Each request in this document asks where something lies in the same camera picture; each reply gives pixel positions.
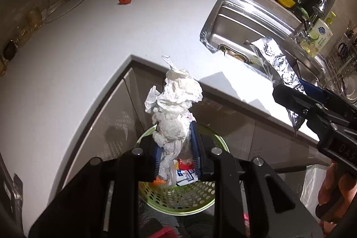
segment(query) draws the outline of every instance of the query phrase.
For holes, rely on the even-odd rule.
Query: dish soap bottle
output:
[[[308,52],[311,57],[314,58],[333,36],[333,33],[330,30],[329,26],[332,24],[332,19],[335,16],[336,15],[334,14],[334,12],[331,12],[327,16],[326,21],[323,21],[321,18],[319,18],[316,21],[315,25],[312,27],[312,29],[309,31],[311,41],[308,46],[303,46],[303,48]]]

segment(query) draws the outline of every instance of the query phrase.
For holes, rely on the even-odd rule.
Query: white countertop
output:
[[[167,67],[162,55],[202,84],[286,128],[271,82],[212,54],[199,33],[217,0],[85,0],[43,25],[0,78],[0,152],[24,183],[24,230],[45,209],[74,144],[131,60]],[[304,124],[304,137],[318,138]]]

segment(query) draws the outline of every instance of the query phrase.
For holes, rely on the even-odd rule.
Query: bowl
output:
[[[278,0],[278,3],[280,3],[285,8],[290,8],[295,5],[294,0]]]

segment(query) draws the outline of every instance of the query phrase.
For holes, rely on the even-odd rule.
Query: human hand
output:
[[[321,189],[318,193],[318,204],[319,205],[324,205],[324,204],[328,203],[328,201],[331,198],[331,193],[333,190],[333,184],[334,184],[335,174],[336,174],[336,167],[337,167],[337,164],[333,163],[330,166],[330,168],[328,169],[328,171],[326,172],[326,178],[325,178],[324,182],[322,183]],[[354,177],[352,177],[349,173],[346,173],[339,180],[338,187],[339,187],[340,192],[341,192],[342,196],[344,197],[345,201],[333,214],[334,220],[341,219],[343,217],[343,215],[346,213],[349,205],[351,204],[351,202],[357,192],[357,180]],[[326,236],[328,233],[330,233],[333,230],[333,228],[336,225],[333,223],[326,222],[326,221],[321,221],[320,226],[322,227],[322,229],[324,231],[324,235]]]

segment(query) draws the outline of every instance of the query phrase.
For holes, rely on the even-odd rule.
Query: crumpled tissue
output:
[[[156,90],[156,86],[150,89],[145,111],[152,115],[152,123],[158,124],[153,138],[163,149],[159,176],[168,180],[170,163],[180,154],[183,144],[191,140],[190,123],[196,119],[189,108],[193,102],[202,100],[202,88],[188,71],[177,68],[170,57],[162,58],[170,65],[166,85],[162,93]]]

